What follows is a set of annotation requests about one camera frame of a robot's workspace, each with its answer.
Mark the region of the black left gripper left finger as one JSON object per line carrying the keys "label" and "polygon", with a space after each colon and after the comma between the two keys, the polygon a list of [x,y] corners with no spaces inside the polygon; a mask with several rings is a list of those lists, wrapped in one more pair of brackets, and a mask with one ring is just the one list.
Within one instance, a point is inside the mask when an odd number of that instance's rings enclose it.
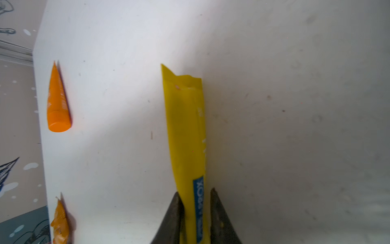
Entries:
{"label": "black left gripper left finger", "polygon": [[184,205],[176,192],[151,244],[180,244],[183,218]]}

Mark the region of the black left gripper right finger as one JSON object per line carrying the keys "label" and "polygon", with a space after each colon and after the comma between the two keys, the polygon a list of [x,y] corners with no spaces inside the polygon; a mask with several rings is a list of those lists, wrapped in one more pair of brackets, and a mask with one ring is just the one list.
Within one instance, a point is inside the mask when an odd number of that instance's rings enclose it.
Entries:
{"label": "black left gripper right finger", "polygon": [[212,188],[210,192],[210,213],[210,239],[212,244],[242,244],[215,188]]}

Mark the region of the yellow toothpaste tube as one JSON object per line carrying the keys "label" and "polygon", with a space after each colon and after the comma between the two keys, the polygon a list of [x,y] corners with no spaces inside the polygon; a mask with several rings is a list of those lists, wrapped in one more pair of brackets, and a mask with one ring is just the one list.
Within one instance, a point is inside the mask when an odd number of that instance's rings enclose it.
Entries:
{"label": "yellow toothpaste tube", "polygon": [[161,65],[168,143],[177,192],[184,205],[184,244],[210,243],[204,216],[206,123],[202,80]]}

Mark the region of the orange toothpaste tube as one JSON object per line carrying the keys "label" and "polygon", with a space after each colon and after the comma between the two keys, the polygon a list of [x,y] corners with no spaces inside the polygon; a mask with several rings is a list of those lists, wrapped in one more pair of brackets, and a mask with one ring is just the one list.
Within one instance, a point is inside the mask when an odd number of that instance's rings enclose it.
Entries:
{"label": "orange toothpaste tube", "polygon": [[56,63],[53,63],[49,81],[47,123],[48,129],[55,133],[65,132],[72,126],[66,92]]}

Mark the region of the orange snack wrapper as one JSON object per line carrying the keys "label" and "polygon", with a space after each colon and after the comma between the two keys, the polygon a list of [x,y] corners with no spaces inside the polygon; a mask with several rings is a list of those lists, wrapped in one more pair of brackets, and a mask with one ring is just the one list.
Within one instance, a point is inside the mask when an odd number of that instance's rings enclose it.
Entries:
{"label": "orange snack wrapper", "polygon": [[62,201],[57,198],[57,207],[54,213],[54,219],[50,226],[53,228],[53,243],[67,244],[70,240],[70,228],[68,224],[66,210]]}

